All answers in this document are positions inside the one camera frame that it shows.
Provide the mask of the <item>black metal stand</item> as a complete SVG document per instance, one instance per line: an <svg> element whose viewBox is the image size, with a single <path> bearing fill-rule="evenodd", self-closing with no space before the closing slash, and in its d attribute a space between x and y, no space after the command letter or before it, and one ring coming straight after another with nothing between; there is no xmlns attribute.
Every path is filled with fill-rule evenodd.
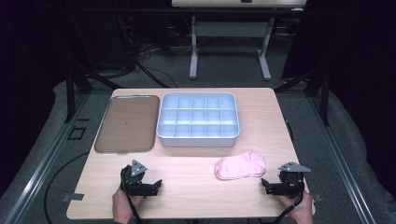
<svg viewBox="0 0 396 224"><path fill-rule="evenodd" d="M65 81L67 99L67 115L65 123L69 122L76 113L75 88L78 88L82 94L89 94L92 91L92 85L88 80L89 77L101 82L112 90L120 89L120 85L99 75L87 66L79 63L72 63L69 66Z"/></svg>
<svg viewBox="0 0 396 224"><path fill-rule="evenodd" d="M275 92L286 91L304 80L307 80L307 85L304 88L306 97L314 97L320 92L319 116L323 123L329 126L330 71L327 68L315 68L300 77L294 77L285 84L275 88Z"/></svg>

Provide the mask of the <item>desk with white legs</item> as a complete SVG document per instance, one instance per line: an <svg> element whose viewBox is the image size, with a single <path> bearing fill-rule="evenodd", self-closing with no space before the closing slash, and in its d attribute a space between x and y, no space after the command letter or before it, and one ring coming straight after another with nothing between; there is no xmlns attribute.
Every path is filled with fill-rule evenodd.
<svg viewBox="0 0 396 224"><path fill-rule="evenodd" d="M172 6L178 9L274 9L286 12L303 11L307 0L172 0ZM197 38L201 37L258 37L262 47L257 56L264 80L270 80L271 74L266 61L266 51L274 28L274 17L263 21L243 21L245 16L231 19L198 19L191 17L191 66L190 78L197 78L198 48Z"/></svg>

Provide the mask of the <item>person's left hand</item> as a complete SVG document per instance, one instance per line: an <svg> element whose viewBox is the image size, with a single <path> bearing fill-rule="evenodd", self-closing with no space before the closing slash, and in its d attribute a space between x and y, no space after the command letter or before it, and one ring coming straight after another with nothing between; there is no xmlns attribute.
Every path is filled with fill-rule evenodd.
<svg viewBox="0 0 396 224"><path fill-rule="evenodd" d="M128 196L123 190L117 189L112 196L113 222L116 224L129 224L134 217L129 202L132 202L134 207L138 208L142 201L142 196Z"/></svg>

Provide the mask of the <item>person's right hand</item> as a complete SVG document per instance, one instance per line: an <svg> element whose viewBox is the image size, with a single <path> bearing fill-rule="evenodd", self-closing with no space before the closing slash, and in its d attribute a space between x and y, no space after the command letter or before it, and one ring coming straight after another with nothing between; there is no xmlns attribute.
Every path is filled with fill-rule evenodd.
<svg viewBox="0 0 396 224"><path fill-rule="evenodd" d="M285 206L293 205L294 200L284 196L276 196L276 198ZM297 224L314 224L312 198L309 193L304 191L302 201L296 205L290 212L290 216Z"/></svg>

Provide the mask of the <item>grey metal floor rail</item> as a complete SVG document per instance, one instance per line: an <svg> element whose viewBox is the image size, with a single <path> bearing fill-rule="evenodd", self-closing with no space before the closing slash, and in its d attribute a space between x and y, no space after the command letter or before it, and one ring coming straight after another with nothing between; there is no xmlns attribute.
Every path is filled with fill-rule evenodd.
<svg viewBox="0 0 396 224"><path fill-rule="evenodd" d="M321 115L319 114L319 104L317 100L315 98L308 97L307 102L309 103L311 110L313 111L314 116L318 121L318 124L321 130L324 132L324 135L330 145L332 160L336 166L339 175L343 180L349 198L352 201L355 210L361 220L361 224L377 224L366 200L363 197L361 188L359 187L355 177L353 176L349 166L347 165L347 161L341 151L341 148L336 141L335 136L333 135L332 128L329 125L325 124L325 122L321 118Z"/></svg>
<svg viewBox="0 0 396 224"><path fill-rule="evenodd" d="M64 122L64 101L56 101L6 195L0 199L0 224L79 224L66 216L92 143L95 118L88 114L91 97L81 95L77 111Z"/></svg>

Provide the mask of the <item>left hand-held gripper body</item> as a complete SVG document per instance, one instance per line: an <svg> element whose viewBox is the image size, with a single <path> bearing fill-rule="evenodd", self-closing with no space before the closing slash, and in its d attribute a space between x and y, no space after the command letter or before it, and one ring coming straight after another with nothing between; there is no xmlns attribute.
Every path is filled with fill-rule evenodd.
<svg viewBox="0 0 396 224"><path fill-rule="evenodd" d="M132 160L120 171L120 188L129 196L148 196L149 187L142 183L147 167Z"/></svg>

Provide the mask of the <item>brown translucent box lid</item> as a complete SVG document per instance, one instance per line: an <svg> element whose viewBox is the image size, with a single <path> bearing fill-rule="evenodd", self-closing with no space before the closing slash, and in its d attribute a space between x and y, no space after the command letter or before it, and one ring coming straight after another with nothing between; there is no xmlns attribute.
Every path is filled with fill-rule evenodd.
<svg viewBox="0 0 396 224"><path fill-rule="evenodd" d="M115 96L109 101L94 149L138 153L153 149L160 99L155 95Z"/></svg>

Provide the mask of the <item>white compartment storage box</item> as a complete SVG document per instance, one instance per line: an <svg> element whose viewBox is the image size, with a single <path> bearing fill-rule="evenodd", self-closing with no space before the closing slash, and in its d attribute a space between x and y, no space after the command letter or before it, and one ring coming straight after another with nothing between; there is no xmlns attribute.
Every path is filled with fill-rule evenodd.
<svg viewBox="0 0 396 224"><path fill-rule="evenodd" d="M157 136L165 147L233 147L236 99L225 91L173 91L162 98Z"/></svg>

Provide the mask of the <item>pink sock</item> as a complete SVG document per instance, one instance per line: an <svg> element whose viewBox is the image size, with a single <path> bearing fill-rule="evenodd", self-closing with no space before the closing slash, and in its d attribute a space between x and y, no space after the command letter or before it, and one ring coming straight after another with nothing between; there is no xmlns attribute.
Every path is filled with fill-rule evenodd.
<svg viewBox="0 0 396 224"><path fill-rule="evenodd" d="M224 157L215 166L215 174L221 180L245 177L261 177L266 172L264 156L248 150L243 154Z"/></svg>

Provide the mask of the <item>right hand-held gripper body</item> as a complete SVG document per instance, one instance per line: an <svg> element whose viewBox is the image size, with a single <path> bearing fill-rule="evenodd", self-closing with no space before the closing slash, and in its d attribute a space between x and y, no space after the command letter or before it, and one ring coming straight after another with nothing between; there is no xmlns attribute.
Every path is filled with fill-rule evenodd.
<svg viewBox="0 0 396 224"><path fill-rule="evenodd" d="M286 162L278 167L281 182L280 194L288 198L295 198L304 191L304 174L311 169L294 161Z"/></svg>

